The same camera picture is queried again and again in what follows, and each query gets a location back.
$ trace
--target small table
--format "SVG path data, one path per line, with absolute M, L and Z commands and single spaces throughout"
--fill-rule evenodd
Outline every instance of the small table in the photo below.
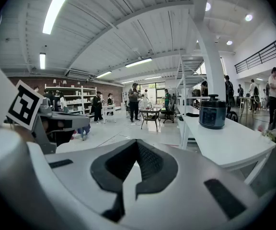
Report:
M 106 123 L 105 122 L 106 112 L 114 112 L 114 115 L 115 115 L 115 104 L 112 104 L 112 105 L 102 105 L 102 110 L 103 110 L 103 119 L 104 119 L 104 124 L 105 124 Z
M 228 171 L 237 170 L 257 162 L 245 179 L 250 184 L 267 162 L 276 146 L 269 138 L 235 121 L 225 119 L 222 129 L 209 129 L 200 125 L 198 117 L 183 117 L 185 135 L 182 149 L 186 149 L 189 131 L 194 135 L 203 156 Z
M 154 107 L 154 108 L 150 108 L 150 109 L 140 109 L 139 111 L 142 114 L 142 118 L 143 118 L 143 121 L 142 121 L 142 124 L 141 124 L 141 129 L 142 129 L 142 125 L 143 125 L 144 121 L 147 121 L 147 123 L 148 123 L 148 121 L 154 121 L 155 125 L 156 125 L 156 131 L 158 131 L 156 119 L 158 119 L 158 121 L 159 121 L 159 127 L 160 127 L 161 126 L 161 122 L 160 122 L 158 116 L 159 116 L 159 113 L 161 112 L 161 107 Z M 148 118 L 148 114 L 150 114 L 150 113 L 154 113 L 155 114 L 155 118 Z
M 247 120 L 248 120 L 248 101 L 251 100 L 251 97 L 239 97 L 240 99 L 240 118 L 239 118 L 239 123 L 242 118 L 243 110 L 245 108 L 245 126 L 247 126 Z M 252 110 L 252 124 L 254 124 L 254 110 Z

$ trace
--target jeans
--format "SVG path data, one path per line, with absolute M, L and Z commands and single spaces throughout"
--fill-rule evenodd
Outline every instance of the jeans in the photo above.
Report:
M 138 119 L 138 102 L 130 102 L 129 108 L 130 108 L 130 119 L 133 119 L 134 111 L 135 111 L 135 119 Z
M 272 96 L 269 97 L 269 107 L 270 107 L 269 123 L 271 124 L 273 122 L 274 110 L 276 109 L 276 98 L 275 97 L 272 97 Z

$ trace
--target white shirt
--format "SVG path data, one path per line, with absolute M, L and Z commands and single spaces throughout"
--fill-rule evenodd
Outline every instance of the white shirt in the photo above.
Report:
M 269 82 L 269 96 L 271 97 L 275 97 L 276 98 L 276 90 L 272 89 L 270 84 L 273 84 L 274 86 L 276 86 L 276 79 L 274 79 L 272 76 L 269 77 L 268 79 Z
M 250 92 L 250 96 L 254 96 L 254 89 L 255 87 L 257 87 L 256 83 L 251 83 L 250 87 L 249 87 L 249 92 Z
M 64 107 L 67 107 L 67 103 L 64 97 L 60 98 L 60 105 L 61 105 L 61 109 L 63 110 Z

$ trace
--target black pants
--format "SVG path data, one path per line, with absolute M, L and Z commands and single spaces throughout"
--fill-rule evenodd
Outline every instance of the black pants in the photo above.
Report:
M 102 114 L 101 114 L 101 107 L 95 107 L 94 108 L 94 120 L 98 121 L 98 119 L 102 120 Z
M 254 98 L 251 98 L 251 108 L 250 110 L 252 110 L 252 106 L 254 106 L 254 111 L 257 110 L 257 102 L 255 101 Z
M 276 109 L 276 98 L 275 97 L 272 97 L 272 96 L 269 97 L 269 107 L 270 107 L 269 123 L 271 124 L 273 122 L 274 110 Z
M 135 111 L 135 119 L 138 119 L 138 102 L 130 102 L 129 108 L 130 108 L 130 119 L 133 119 L 134 111 Z

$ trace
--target table leg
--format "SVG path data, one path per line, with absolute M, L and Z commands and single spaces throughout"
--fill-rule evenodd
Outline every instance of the table leg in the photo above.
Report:
M 259 172 L 262 170 L 264 165 L 266 164 L 268 158 L 270 157 L 271 151 L 267 153 L 263 158 L 261 158 L 257 164 L 255 165 L 254 169 L 251 171 L 251 173 L 248 175 L 248 177 L 244 180 L 244 183 L 247 185 L 250 185 L 252 181 L 257 177 Z

